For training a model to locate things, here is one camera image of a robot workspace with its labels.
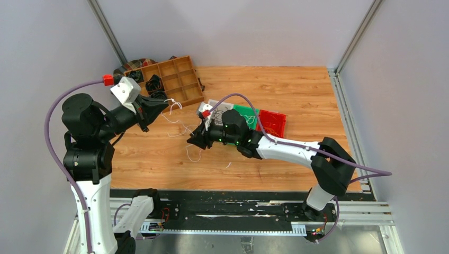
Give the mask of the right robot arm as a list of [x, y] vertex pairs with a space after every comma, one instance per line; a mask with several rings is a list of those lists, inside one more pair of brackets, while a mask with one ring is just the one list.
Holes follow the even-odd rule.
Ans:
[[187, 142], [203, 150], [214, 142], [232, 143], [247, 158], [287, 161], [312, 170], [317, 184], [309, 192], [303, 205], [303, 215], [311, 221], [319, 219], [324, 207], [334, 197], [346, 194], [355, 170], [355, 160], [333, 138], [301, 142], [278, 138], [250, 128], [236, 110], [228, 110], [217, 125], [205, 112], [200, 112], [201, 123]]

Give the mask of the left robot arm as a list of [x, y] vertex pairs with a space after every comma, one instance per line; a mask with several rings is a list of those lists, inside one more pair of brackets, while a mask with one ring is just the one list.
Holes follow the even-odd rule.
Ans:
[[115, 233], [110, 215], [112, 159], [111, 140], [138, 125], [143, 132], [169, 106], [163, 99], [138, 95], [130, 110], [122, 105], [109, 111], [85, 93], [75, 94], [62, 105], [66, 154], [63, 166], [71, 184], [85, 253], [116, 253], [135, 245], [130, 230]]

